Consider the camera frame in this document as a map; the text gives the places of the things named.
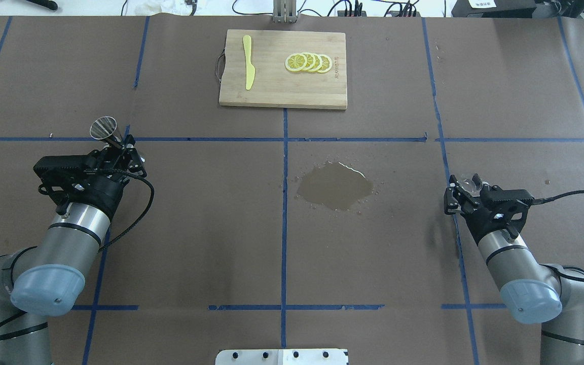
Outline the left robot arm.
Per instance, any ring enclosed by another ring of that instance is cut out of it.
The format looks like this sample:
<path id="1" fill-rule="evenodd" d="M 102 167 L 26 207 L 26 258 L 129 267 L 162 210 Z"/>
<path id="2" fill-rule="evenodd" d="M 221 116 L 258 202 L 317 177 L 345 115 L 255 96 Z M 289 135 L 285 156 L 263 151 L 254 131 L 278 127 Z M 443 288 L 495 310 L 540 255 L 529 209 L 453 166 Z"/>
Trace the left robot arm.
<path id="1" fill-rule="evenodd" d="M 128 142 L 34 165 L 56 213 L 39 245 L 0 255 L 0 364 L 54 363 L 47 321 L 74 307 L 126 185 L 147 182 L 143 163 Z"/>

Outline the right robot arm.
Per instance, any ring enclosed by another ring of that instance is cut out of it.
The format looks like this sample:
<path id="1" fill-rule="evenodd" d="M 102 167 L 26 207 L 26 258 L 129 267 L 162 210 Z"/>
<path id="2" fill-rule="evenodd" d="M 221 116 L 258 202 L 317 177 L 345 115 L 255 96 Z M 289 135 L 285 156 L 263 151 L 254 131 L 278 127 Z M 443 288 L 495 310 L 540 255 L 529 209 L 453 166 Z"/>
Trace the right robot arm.
<path id="1" fill-rule="evenodd" d="M 444 213 L 464 218 L 512 317 L 540 325 L 541 364 L 584 364 L 584 270 L 539 263 L 521 231 L 532 206 L 579 194 L 584 190 L 535 198 L 478 174 L 450 175 L 444 192 Z"/>

